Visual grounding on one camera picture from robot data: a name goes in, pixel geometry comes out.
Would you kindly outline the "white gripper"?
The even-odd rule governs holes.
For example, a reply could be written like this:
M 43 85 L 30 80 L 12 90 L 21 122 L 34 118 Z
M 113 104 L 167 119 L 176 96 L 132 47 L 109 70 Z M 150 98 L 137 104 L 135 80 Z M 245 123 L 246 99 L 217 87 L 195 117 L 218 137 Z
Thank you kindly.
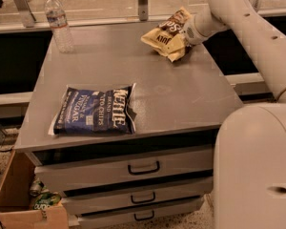
M 201 44 L 208 39 L 204 31 L 204 18 L 200 14 L 192 15 L 184 24 L 181 31 L 182 34 L 174 36 L 168 44 L 164 47 L 165 52 L 171 53 L 185 53 L 187 42 L 190 45 Z

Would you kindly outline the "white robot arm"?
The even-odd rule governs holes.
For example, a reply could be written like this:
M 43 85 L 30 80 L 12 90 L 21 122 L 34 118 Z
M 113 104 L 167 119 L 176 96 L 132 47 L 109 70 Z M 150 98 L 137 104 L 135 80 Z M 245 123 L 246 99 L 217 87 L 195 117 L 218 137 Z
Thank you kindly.
M 214 148 L 214 229 L 286 229 L 286 35 L 250 0 L 208 0 L 182 30 L 197 45 L 234 32 L 274 102 L 246 105 L 222 123 Z

